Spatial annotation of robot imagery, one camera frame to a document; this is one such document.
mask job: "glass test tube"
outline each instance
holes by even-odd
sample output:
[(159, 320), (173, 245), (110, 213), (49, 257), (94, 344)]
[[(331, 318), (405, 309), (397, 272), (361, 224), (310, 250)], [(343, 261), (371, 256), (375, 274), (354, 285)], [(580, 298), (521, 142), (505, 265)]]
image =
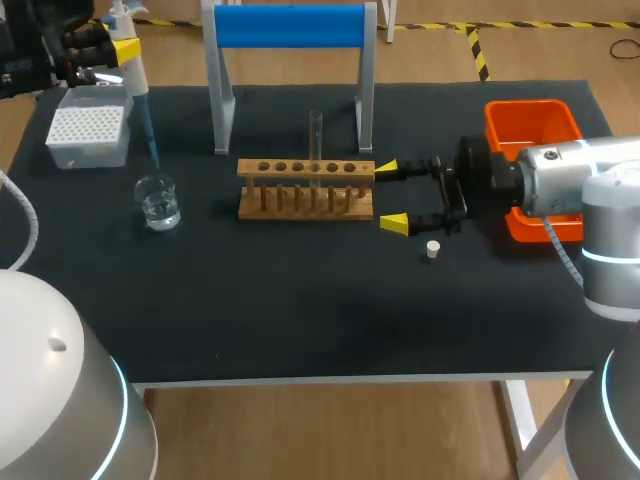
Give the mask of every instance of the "glass test tube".
[[(311, 171), (320, 170), (320, 160), (322, 160), (322, 112), (311, 110), (309, 112), (309, 160), (311, 161)], [(310, 187), (320, 188), (320, 180), (311, 180)]]

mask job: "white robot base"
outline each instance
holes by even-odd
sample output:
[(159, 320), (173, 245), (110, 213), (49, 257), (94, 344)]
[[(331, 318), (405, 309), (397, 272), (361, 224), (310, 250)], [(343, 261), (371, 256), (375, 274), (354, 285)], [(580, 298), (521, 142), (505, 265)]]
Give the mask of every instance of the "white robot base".
[(148, 480), (155, 427), (118, 364), (47, 283), (0, 271), (0, 479)]

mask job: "blue pipette tip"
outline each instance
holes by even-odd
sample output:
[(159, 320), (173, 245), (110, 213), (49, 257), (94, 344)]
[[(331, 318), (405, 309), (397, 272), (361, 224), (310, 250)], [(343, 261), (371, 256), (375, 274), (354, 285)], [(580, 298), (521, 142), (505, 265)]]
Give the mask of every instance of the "blue pipette tip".
[(149, 144), (149, 151), (151, 152), (151, 160), (156, 169), (160, 168), (160, 156), (158, 155), (158, 145), (156, 144), (156, 137), (153, 133), (153, 124), (151, 123), (151, 114), (149, 113), (149, 99), (148, 93), (140, 95), (140, 113), (142, 115), (142, 124), (144, 126), (144, 132), (147, 137), (147, 143)]

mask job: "yellow black tape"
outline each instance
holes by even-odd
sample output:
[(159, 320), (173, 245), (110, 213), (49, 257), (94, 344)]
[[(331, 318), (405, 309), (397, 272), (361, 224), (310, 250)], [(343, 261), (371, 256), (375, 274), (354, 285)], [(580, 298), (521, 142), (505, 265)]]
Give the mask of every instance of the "yellow black tape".
[[(179, 20), (147, 20), (134, 18), (139, 25), (157, 25), (161, 27), (200, 28), (202, 24)], [(640, 28), (640, 22), (435, 22), (435, 23), (399, 23), (396, 30), (442, 30), (454, 29), (465, 32), (467, 28)], [(386, 30), (378, 25), (378, 30)]]
[[(441, 30), (450, 28), (464, 32), (467, 28), (640, 28), (640, 22), (436, 22), (401, 23), (396, 30)], [(386, 27), (378, 25), (379, 30)]]
[(484, 59), (484, 54), (480, 48), (480, 40), (478, 38), (478, 29), (467, 27), (467, 40), (471, 47), (471, 53), (473, 53), (473, 59), (476, 62), (476, 70), (481, 82), (491, 80), (489, 75), (489, 69), (487, 68), (487, 61)]

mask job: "wooden floor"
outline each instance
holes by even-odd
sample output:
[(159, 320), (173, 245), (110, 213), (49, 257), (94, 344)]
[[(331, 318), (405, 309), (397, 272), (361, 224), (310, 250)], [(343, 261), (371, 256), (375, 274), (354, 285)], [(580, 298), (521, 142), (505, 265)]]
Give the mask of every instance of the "wooden floor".
[[(197, 21), (197, 2), (187, 4), (167, 4), (164, 18)], [(399, 0), (398, 22), (631, 21), (637, 14), (636, 0)], [(150, 83), (206, 83), (198, 30), (146, 27), (139, 34)], [(640, 33), (495, 29), (482, 30), (480, 43), (493, 81), (587, 79), (614, 133), (640, 133), (640, 60), (609, 56), (610, 44), (624, 37), (640, 40)], [(398, 31), (393, 45), (382, 38), (378, 82), (478, 81), (464, 35)], [(242, 50), (227, 58), (235, 84), (356, 78), (353, 51)], [(3, 168), (31, 109), (29, 98), (0, 102)], [(563, 383), (528, 388), (542, 422)], [(516, 476), (501, 405), (492, 384), (456, 383), (162, 390), (150, 409), (159, 480), (506, 480)], [(566, 478), (563, 466), (547, 478)]]

